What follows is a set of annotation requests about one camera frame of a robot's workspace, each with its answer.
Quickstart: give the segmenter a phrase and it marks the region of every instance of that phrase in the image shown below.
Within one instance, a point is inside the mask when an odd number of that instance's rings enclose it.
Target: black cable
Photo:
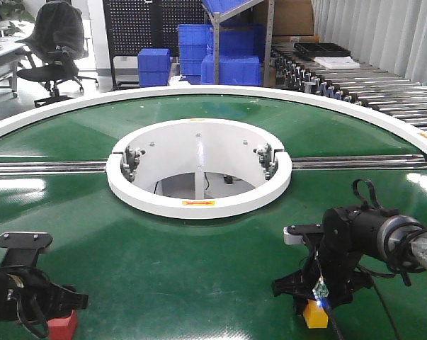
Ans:
[[[363,273],[369,274],[369,278],[370,278],[370,282],[372,283],[372,287],[375,289],[375,292],[377,293],[377,296],[380,299],[380,303],[382,304],[383,309],[385,310],[385,313],[388,316],[389,323],[391,324],[391,327],[392,327],[392,330],[394,332],[394,335],[396,336],[397,340],[402,340],[402,338],[400,337],[399,330],[397,329],[396,323],[394,322],[394,319],[392,318],[391,312],[389,311],[388,305],[386,304],[385,299],[383,298],[382,293],[380,292],[380,290],[378,289],[377,285],[375,284],[374,279],[372,278],[373,277],[372,273],[374,273],[374,272],[368,270],[366,267],[363,267],[361,265],[358,265],[357,268],[360,271],[362,271]]]
[[[368,269],[364,266],[361,266],[360,264],[358,264],[356,266],[356,268],[358,268],[359,270],[361,270],[363,272],[370,274],[374,278],[393,278],[397,275],[396,273],[378,273],[377,271],[371,271],[370,269]]]
[[[336,337],[338,338],[338,340],[345,340],[342,331],[339,329],[338,320],[333,312],[333,308],[331,308],[331,305],[329,304],[328,299],[321,299],[321,306],[323,307],[326,315],[328,315],[328,318],[331,321],[331,325],[333,327],[334,332],[336,333]]]
[[[204,176],[205,176],[205,180],[207,181],[207,188],[205,188],[204,190],[207,190],[210,187],[210,182],[208,181],[206,172],[204,172]]]

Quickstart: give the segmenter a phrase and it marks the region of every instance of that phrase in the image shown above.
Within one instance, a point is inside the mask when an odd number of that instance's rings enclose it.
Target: blue plastic bin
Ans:
[[[180,59],[180,73],[183,76],[200,76],[200,65],[202,59]]]
[[[252,55],[254,29],[251,26],[234,26],[220,31],[220,55]],[[213,53],[213,30],[208,32],[207,54]]]
[[[171,69],[171,53],[168,48],[143,48],[137,55],[139,72],[167,72]]]
[[[191,85],[199,85],[200,84],[200,76],[183,76],[181,79],[182,81],[185,80]]]
[[[178,44],[179,45],[206,45],[207,32],[211,25],[178,25]]]
[[[224,13],[247,1],[248,0],[203,0],[202,2],[210,13]]]
[[[168,84],[169,71],[140,72],[140,87],[165,86]]]
[[[180,59],[203,60],[207,55],[207,45],[179,45]]]
[[[258,23],[252,23],[251,27],[254,31],[254,46],[253,55],[257,55],[258,59],[263,62],[265,59],[265,43],[266,43],[266,27]]]
[[[213,56],[207,55],[201,64],[200,83],[215,83]],[[220,84],[222,85],[261,85],[261,63],[255,55],[220,56]]]

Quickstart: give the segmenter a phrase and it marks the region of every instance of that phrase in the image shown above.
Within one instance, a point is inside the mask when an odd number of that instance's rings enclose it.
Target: metal shelf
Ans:
[[[263,2],[263,0],[249,0],[242,5],[231,8],[230,10],[219,13],[210,13],[203,4],[203,8],[210,21],[213,24],[214,35],[214,66],[215,66],[215,84],[220,83],[220,24],[241,12],[250,9],[251,7]],[[263,87],[268,87],[270,84],[270,54],[271,54],[271,38],[273,34],[273,19],[275,14],[275,0],[268,1],[268,17],[266,28],[266,43],[265,43],[265,58],[263,61]]]

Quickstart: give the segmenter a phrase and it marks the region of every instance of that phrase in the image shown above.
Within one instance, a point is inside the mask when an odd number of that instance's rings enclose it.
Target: circular conveyor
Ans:
[[[243,122],[276,136],[293,161],[287,190],[262,208],[207,220],[122,202],[105,172],[114,145],[186,118]],[[177,162],[177,154],[166,156]],[[271,282],[307,255],[284,244],[284,226],[321,222],[326,209],[358,203],[351,192],[358,178],[374,182],[381,204],[427,226],[427,134],[350,103],[259,88],[166,87],[74,99],[0,122],[0,234],[54,237],[39,268],[89,294],[75,339],[335,339],[330,328],[308,329],[290,296],[273,297]],[[366,256],[363,263],[385,269]],[[400,278],[377,284],[403,339],[423,340],[427,273],[411,279],[410,288]],[[346,339],[394,339],[372,290],[335,311]],[[4,322],[0,339],[32,336]]]

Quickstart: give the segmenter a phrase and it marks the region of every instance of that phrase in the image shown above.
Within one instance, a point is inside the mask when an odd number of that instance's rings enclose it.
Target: roller conveyor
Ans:
[[[427,132],[427,86],[369,64],[327,69],[297,54],[290,43],[273,44],[272,52],[277,76],[284,79],[279,88],[370,107]]]

